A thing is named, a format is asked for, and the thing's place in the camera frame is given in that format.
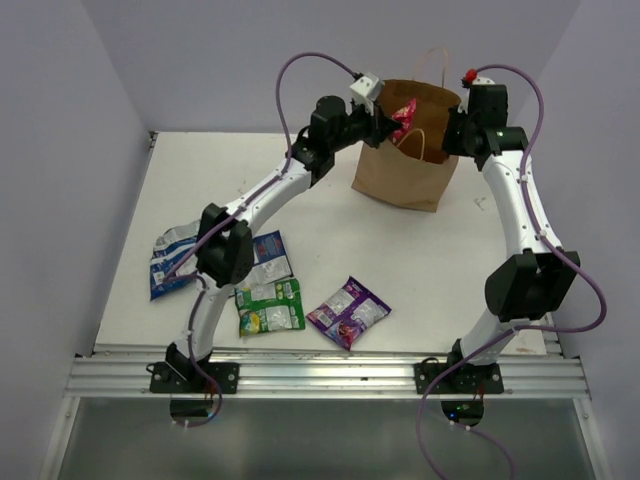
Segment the dark blue snack bag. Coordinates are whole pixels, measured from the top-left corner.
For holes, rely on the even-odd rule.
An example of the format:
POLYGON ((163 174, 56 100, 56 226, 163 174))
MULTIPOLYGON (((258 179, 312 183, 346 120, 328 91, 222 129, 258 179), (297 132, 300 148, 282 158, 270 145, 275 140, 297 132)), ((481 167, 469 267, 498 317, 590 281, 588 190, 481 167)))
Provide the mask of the dark blue snack bag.
POLYGON ((235 286, 248 289, 294 276, 293 268, 279 230, 253 239, 254 265, 248 276, 235 286))

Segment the purple snack bag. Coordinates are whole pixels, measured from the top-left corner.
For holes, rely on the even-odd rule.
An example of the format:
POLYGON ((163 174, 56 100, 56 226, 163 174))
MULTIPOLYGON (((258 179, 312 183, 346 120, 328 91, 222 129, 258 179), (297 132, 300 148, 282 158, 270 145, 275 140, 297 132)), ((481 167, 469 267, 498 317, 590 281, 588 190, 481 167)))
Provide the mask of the purple snack bag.
POLYGON ((305 320, 337 346, 350 351, 368 329, 391 312, 389 305, 350 276, 328 300, 310 311, 305 320))

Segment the small red snack packet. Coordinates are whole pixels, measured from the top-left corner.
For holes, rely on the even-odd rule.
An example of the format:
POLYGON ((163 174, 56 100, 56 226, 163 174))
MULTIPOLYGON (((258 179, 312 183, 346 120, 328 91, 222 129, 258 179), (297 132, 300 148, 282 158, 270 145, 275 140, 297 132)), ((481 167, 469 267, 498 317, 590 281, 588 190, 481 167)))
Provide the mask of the small red snack packet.
POLYGON ((400 128, 391 134, 391 142, 394 145, 397 145, 411 130, 416 109, 417 99, 412 98, 392 114, 392 119, 400 124, 400 128))

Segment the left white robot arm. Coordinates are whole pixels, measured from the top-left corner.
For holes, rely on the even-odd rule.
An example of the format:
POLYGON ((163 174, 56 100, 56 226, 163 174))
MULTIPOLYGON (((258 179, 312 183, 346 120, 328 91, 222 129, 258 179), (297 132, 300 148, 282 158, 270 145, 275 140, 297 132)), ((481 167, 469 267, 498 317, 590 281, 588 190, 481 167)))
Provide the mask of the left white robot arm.
POLYGON ((309 124, 269 177, 226 206, 210 204, 203 210, 191 277, 201 283, 199 294, 205 305, 194 307, 165 355, 173 381, 185 392, 197 392, 207 383, 204 362, 211 355, 222 310, 254 265, 253 236, 289 201, 320 181, 335 165, 337 152, 358 142, 377 148, 401 128, 377 102, 352 101, 351 106, 348 112, 337 96, 318 100, 309 124))

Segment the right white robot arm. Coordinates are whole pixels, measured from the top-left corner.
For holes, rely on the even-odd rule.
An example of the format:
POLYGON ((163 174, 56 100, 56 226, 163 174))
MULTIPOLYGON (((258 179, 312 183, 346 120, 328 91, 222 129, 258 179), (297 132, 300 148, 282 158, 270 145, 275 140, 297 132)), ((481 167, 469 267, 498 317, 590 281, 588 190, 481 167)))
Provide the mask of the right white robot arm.
POLYGON ((525 154, 527 135, 507 124, 506 87, 480 77, 449 113, 442 148, 474 160, 494 197, 506 245, 505 261, 485 282, 486 309, 454 344, 461 359, 445 369, 449 387, 464 393, 480 382, 479 366, 497 362, 518 327, 559 308, 576 277, 566 263, 580 258, 564 250, 548 223, 525 154))

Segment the brown paper bag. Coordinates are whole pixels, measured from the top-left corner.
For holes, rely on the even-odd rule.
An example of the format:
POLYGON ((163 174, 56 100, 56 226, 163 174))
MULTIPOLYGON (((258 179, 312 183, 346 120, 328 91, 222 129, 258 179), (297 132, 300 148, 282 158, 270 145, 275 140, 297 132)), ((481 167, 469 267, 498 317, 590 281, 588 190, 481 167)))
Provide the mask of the brown paper bag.
POLYGON ((443 65, 437 84, 422 82, 418 76, 426 65, 422 57, 410 79, 385 82, 379 103, 392 117, 410 99, 417 109, 409 133, 397 144, 391 136, 379 148, 361 149, 351 188, 361 194, 396 207, 434 213, 458 165, 458 157, 442 149, 449 120, 449 109, 461 103, 460 97, 445 87, 449 55, 435 47, 428 56, 441 52, 443 65))

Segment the green snack bag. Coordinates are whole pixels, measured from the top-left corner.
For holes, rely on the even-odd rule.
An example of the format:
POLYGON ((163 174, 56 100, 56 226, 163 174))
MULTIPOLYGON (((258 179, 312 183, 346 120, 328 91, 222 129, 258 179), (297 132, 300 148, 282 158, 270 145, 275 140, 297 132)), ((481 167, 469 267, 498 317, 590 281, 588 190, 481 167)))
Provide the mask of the green snack bag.
POLYGON ((235 290, 241 337, 306 328, 295 277, 235 290))

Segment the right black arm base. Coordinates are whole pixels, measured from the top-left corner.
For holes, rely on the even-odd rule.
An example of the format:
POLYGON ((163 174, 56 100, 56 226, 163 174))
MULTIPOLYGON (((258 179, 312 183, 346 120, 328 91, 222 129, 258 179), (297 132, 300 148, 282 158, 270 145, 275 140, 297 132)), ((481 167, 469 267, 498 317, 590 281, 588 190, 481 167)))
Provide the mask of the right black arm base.
MULTIPOLYGON (((449 367, 436 357, 427 357, 413 365, 416 392, 423 394, 428 385, 449 367)), ((496 363, 487 366, 465 364, 444 377, 431 390, 436 395, 462 395, 462 400, 442 400, 444 416, 455 423, 476 426, 484 416, 484 397, 505 391, 502 374, 496 363)))

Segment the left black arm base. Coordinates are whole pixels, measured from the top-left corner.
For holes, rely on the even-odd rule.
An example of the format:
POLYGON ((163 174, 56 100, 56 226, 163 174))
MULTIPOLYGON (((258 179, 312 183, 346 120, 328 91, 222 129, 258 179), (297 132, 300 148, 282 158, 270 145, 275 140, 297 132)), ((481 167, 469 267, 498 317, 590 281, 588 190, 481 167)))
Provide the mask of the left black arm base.
POLYGON ((210 362, 206 356, 195 368, 180 352, 168 352, 164 361, 150 363, 149 391, 169 394, 169 412, 178 425, 204 426, 220 411, 225 395, 237 393, 240 365, 235 362, 210 362))

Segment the blue white snack bag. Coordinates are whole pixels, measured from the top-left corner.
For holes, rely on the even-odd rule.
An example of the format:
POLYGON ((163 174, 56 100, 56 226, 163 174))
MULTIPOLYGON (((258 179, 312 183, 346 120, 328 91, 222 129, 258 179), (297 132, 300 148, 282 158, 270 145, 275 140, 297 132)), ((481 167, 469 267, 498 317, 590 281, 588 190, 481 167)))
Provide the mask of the blue white snack bag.
POLYGON ((156 240, 149 262, 150 300, 182 289, 192 282, 196 271, 195 256, 190 257, 175 273, 176 280, 164 281, 164 277, 184 255, 196 244, 200 221, 174 226, 165 231, 156 240))

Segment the aluminium front rail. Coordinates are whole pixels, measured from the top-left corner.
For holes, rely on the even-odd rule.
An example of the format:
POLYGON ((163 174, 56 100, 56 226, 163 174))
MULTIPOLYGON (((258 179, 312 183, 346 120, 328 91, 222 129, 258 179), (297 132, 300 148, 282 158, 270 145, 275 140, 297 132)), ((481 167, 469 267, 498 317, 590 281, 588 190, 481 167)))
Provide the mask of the aluminium front rail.
MULTIPOLYGON (((64 394, 84 398, 148 398, 154 352, 104 352, 76 359, 64 394)), ((416 356, 220 352, 215 362, 239 366, 236 399, 417 399, 416 356)), ((507 356, 499 362, 503 400, 587 399, 582 365, 562 357, 507 356)))

